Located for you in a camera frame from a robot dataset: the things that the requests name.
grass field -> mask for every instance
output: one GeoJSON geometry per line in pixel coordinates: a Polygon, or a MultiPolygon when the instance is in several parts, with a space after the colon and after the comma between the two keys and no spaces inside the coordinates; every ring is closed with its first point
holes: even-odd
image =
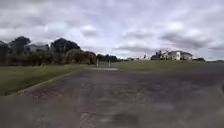
{"type": "Polygon", "coordinates": [[[0,67],[0,95],[8,95],[39,82],[84,69],[84,65],[44,67],[0,67]]]}
{"type": "Polygon", "coordinates": [[[195,61],[126,61],[115,66],[123,70],[182,70],[208,64],[195,61]]]}

distant building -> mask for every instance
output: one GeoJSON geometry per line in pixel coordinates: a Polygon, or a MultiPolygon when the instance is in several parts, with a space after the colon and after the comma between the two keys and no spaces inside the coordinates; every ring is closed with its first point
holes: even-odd
{"type": "Polygon", "coordinates": [[[38,50],[40,51],[48,51],[49,50],[49,46],[46,45],[36,45],[36,44],[30,44],[30,45],[26,45],[25,48],[31,52],[36,52],[38,50]]]}
{"type": "Polygon", "coordinates": [[[162,54],[163,60],[192,60],[193,55],[184,51],[171,51],[162,54]]]}

asphalt road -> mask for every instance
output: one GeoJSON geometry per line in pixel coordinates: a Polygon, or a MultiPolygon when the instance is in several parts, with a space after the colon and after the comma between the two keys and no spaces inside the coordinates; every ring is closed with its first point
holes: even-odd
{"type": "Polygon", "coordinates": [[[1,128],[223,128],[224,67],[89,69],[0,98],[1,128]]]}

overcast sky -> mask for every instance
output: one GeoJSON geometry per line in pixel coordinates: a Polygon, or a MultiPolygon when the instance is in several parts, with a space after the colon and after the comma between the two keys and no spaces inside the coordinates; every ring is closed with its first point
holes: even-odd
{"type": "Polygon", "coordinates": [[[158,49],[224,58],[223,0],[0,0],[0,40],[59,37],[84,50],[143,57],[158,49]]]}

cloud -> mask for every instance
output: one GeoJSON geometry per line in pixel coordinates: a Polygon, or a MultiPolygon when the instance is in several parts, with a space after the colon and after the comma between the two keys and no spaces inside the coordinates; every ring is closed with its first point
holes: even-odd
{"type": "Polygon", "coordinates": [[[136,47],[121,46],[121,47],[115,48],[115,50],[125,50],[125,51],[130,51],[130,52],[141,52],[141,53],[142,52],[148,53],[148,52],[155,51],[153,49],[141,47],[141,46],[136,46],[136,47]]]}
{"type": "Polygon", "coordinates": [[[123,34],[124,39],[146,39],[152,36],[152,33],[147,29],[128,29],[123,34]]]}
{"type": "Polygon", "coordinates": [[[180,29],[166,32],[161,36],[172,45],[185,49],[199,49],[213,44],[213,40],[194,29],[180,29]]]}
{"type": "Polygon", "coordinates": [[[81,32],[82,32],[83,36],[85,36],[85,37],[97,37],[98,36],[97,30],[93,26],[90,26],[90,25],[83,26],[81,28],[81,32]]]}

